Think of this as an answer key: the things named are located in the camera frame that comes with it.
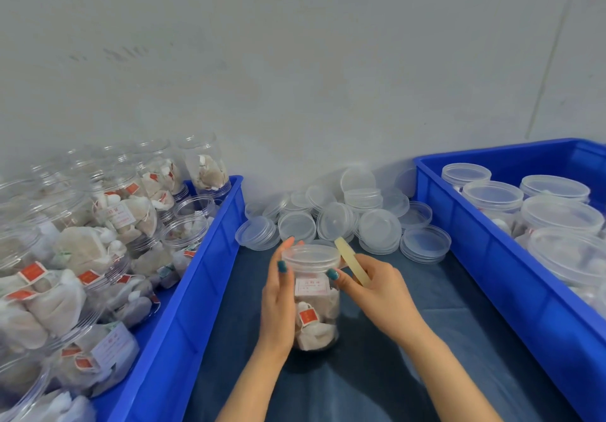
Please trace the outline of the person's right forearm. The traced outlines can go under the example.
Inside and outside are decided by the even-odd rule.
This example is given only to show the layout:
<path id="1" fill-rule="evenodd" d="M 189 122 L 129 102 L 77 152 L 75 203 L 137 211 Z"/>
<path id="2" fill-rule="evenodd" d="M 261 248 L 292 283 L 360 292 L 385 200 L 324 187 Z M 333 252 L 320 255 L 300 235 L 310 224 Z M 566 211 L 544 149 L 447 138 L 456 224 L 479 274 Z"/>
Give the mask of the person's right forearm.
<path id="1" fill-rule="evenodd" d="M 441 422 L 504 422 L 446 343 L 427 325 L 415 333 L 402 347 Z"/>

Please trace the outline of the clear plastic jar lid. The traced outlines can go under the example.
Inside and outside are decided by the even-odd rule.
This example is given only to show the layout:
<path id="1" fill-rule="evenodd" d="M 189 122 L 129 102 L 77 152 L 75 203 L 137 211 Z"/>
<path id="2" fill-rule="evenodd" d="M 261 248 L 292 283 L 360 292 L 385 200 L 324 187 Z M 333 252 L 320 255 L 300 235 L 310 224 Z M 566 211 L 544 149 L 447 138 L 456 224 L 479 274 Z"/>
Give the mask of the clear plastic jar lid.
<path id="1" fill-rule="evenodd" d="M 341 264 L 339 251 L 322 244 L 294 245 L 282 252 L 286 266 L 297 274 L 320 274 L 338 269 Z"/>

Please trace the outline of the person's right hand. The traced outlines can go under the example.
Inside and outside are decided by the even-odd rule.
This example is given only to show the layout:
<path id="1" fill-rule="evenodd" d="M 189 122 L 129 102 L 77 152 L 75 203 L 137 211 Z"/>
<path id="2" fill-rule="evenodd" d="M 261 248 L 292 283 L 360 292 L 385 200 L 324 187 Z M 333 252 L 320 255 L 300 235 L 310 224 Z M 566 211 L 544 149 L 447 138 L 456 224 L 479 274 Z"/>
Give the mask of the person's right hand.
<path id="1" fill-rule="evenodd" d="M 371 279 L 365 300 L 355 302 L 381 332 L 404 349 L 418 344 L 429 327 L 415 306 L 402 274 L 389 263 L 364 254 L 356 259 Z"/>

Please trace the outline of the lidded clear plastic jar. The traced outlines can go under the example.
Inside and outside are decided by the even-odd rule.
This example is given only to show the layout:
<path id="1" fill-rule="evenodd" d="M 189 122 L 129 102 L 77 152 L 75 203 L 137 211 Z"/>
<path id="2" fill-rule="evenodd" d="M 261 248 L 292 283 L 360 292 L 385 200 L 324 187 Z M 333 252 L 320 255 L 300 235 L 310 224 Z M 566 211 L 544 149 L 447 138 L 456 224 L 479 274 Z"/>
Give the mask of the lidded clear plastic jar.
<path id="1" fill-rule="evenodd" d="M 511 236 L 516 214 L 524 201 L 519 188 L 500 181 L 477 180 L 463 186 L 461 195 Z"/>
<path id="2" fill-rule="evenodd" d="M 585 184 L 556 175 L 536 174 L 525 176 L 519 185 L 525 198 L 550 195 L 569 198 L 588 204 L 591 189 Z"/>
<path id="3" fill-rule="evenodd" d="M 606 240 L 563 227 L 534 231 L 527 251 L 606 319 Z"/>
<path id="4" fill-rule="evenodd" d="M 606 224 L 603 213 L 571 198 L 550 195 L 531 196 L 524 200 L 514 216 L 511 236 L 523 247 L 530 234 L 546 227 L 597 235 Z"/>
<path id="5" fill-rule="evenodd" d="M 490 180 L 491 171 L 473 163 L 451 163 L 443 167 L 441 178 L 456 192 L 461 193 L 468 183 Z"/>

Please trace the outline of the person's left hand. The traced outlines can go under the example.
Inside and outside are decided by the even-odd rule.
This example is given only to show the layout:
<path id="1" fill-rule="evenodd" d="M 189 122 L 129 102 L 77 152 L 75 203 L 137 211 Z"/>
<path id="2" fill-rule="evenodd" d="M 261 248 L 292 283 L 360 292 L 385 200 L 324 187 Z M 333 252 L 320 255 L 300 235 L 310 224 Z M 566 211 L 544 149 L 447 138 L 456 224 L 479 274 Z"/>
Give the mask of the person's left hand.
<path id="1" fill-rule="evenodd" d="M 275 251 L 271 260 L 281 260 L 282 252 L 296 243 L 289 237 Z M 261 322 L 258 343 L 269 343 L 277 347 L 290 347 L 294 343 L 296 304 L 294 301 L 294 273 L 290 270 L 290 299 L 281 302 L 271 301 L 271 260 L 268 266 L 267 280 L 262 290 Z"/>

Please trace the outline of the pile of loose clear lids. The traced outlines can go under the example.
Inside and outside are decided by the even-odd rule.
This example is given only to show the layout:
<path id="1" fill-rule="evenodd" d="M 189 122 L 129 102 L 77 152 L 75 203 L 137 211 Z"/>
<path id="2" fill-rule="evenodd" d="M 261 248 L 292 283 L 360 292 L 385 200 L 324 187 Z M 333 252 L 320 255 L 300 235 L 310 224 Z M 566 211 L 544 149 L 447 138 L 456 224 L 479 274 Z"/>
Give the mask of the pile of loose clear lids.
<path id="1" fill-rule="evenodd" d="M 336 248 L 335 240 L 350 242 L 375 255 L 399 249 L 407 258 L 422 264 L 443 260 L 451 247 L 451 236 L 431 224 L 431 209 L 411 202 L 400 190 L 391 195 L 377 187 L 374 173 L 362 166 L 346 169 L 340 179 L 344 201 L 326 187 L 314 184 L 306 190 L 282 194 L 260 214 L 251 214 L 235 234 L 236 242 L 250 250 L 277 245 L 288 233 L 306 244 Z"/>

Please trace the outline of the yellowish tape roll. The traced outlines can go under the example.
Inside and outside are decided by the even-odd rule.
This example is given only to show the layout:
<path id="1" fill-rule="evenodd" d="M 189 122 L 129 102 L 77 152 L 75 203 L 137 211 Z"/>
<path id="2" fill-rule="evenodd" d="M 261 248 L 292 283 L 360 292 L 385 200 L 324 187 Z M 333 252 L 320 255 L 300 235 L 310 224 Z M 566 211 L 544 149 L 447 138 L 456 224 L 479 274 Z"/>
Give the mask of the yellowish tape roll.
<path id="1" fill-rule="evenodd" d="M 365 288 L 369 287 L 371 284 L 371 279 L 356 259 L 356 253 L 349 243 L 346 242 L 343 237 L 338 237 L 335 240 L 335 246 L 346 266 L 351 270 L 352 274 L 357 278 L 361 286 Z"/>

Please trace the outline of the pile of open filled jars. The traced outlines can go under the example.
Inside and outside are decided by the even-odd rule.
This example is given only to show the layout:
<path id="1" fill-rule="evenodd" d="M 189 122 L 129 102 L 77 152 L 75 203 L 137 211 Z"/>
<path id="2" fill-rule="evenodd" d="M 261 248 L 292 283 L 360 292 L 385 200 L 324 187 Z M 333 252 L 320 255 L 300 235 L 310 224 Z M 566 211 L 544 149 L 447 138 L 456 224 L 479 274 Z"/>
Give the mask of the pile of open filled jars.
<path id="1" fill-rule="evenodd" d="M 186 274 L 218 208 L 190 196 L 168 157 L 84 158 L 0 185 L 0 342 L 52 356 L 69 390 L 120 382 L 131 330 Z"/>

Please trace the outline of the dark blue table cloth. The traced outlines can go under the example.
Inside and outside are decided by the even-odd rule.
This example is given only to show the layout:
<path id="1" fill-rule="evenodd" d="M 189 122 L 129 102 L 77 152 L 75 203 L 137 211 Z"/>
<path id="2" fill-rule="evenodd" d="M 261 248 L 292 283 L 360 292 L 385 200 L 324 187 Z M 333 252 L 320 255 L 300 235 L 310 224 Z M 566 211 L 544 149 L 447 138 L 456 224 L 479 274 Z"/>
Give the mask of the dark blue table cloth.
<path id="1" fill-rule="evenodd" d="M 272 250 L 241 247 L 183 422 L 213 422 L 258 338 Z M 572 406 L 450 252 L 420 265 L 380 256 L 402 273 L 420 313 L 505 422 L 582 422 Z M 288 357 L 267 422 L 437 422 L 412 362 L 341 296 L 338 342 Z"/>

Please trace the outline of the clear jar with tea bags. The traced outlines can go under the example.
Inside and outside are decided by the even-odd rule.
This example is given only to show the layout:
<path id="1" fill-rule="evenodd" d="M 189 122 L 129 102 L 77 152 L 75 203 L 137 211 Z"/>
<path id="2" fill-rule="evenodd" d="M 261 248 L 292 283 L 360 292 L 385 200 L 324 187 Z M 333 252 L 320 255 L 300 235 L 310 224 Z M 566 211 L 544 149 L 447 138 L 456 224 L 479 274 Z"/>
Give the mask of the clear jar with tea bags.
<path id="1" fill-rule="evenodd" d="M 304 352 L 329 349 L 339 338 L 340 291 L 324 270 L 287 263 L 294 275 L 293 347 Z"/>

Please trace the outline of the person's left forearm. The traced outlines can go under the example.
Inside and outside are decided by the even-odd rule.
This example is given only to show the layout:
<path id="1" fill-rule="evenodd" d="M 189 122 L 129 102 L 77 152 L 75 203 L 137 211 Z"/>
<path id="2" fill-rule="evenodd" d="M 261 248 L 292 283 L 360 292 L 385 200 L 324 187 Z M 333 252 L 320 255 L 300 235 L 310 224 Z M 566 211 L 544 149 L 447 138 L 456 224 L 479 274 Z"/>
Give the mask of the person's left forearm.
<path id="1" fill-rule="evenodd" d="M 265 422 L 279 374 L 290 353 L 258 343 L 215 422 Z"/>

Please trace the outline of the blue plastic crate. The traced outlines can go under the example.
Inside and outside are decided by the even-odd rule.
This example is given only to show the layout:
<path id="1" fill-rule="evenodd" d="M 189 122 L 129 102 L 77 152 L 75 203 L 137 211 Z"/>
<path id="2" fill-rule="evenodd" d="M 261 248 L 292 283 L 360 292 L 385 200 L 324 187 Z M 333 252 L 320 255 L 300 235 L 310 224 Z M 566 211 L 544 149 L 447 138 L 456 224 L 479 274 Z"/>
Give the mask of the blue plastic crate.
<path id="1" fill-rule="evenodd" d="M 125 379 L 93 399 L 96 422 L 181 422 L 231 275 L 244 222 L 243 177 L 231 190 L 176 286 L 133 331 L 140 352 Z"/>
<path id="2" fill-rule="evenodd" d="M 416 195 L 452 238 L 451 251 L 584 422 L 606 422 L 606 319 L 448 185 L 451 163 L 488 168 L 518 186 L 550 174 L 590 188 L 606 206 L 606 144 L 562 138 L 414 158 Z"/>

